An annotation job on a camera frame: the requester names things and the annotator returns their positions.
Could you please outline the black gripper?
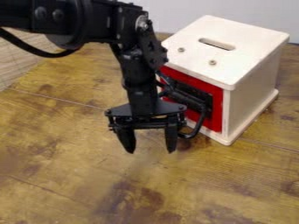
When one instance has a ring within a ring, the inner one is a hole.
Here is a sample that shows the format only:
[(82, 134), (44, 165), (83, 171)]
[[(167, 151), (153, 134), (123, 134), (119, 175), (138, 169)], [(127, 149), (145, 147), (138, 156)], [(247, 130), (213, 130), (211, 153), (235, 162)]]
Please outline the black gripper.
[(178, 144), (178, 129), (186, 124), (185, 111), (187, 107), (179, 103), (163, 101), (157, 85), (130, 87), (127, 91), (129, 104), (106, 111), (109, 127), (117, 131), (118, 139), (129, 153), (137, 150), (135, 130), (165, 129), (167, 151), (175, 152)]

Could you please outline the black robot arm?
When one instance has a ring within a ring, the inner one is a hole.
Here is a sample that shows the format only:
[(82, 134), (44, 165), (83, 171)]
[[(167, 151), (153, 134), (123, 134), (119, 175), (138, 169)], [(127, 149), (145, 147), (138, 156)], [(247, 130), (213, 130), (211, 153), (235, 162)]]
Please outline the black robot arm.
[(121, 64), (129, 104), (106, 111), (110, 128), (133, 153), (137, 130), (163, 129), (175, 151), (186, 106), (162, 100), (155, 76), (169, 61), (149, 12), (118, 0), (0, 0), (0, 38), (44, 58), (107, 43)]

